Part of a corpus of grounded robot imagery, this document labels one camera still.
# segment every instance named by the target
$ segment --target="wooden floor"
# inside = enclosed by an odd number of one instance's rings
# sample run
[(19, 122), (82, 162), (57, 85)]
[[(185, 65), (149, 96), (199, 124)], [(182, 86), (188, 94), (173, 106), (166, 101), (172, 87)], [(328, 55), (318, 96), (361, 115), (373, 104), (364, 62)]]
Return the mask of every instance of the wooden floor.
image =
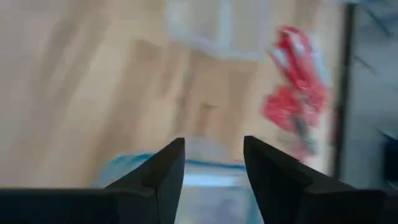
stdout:
[[(343, 6), (274, 0), (269, 43), (281, 25), (314, 34), (338, 80)], [(269, 58), (218, 60), (168, 38), (164, 0), (0, 2), (0, 185), (84, 187), (120, 153), (155, 151), (203, 136), (242, 161), (244, 135), (281, 150), (294, 142), (259, 107), (284, 83)], [(308, 164), (328, 172), (330, 108)]]

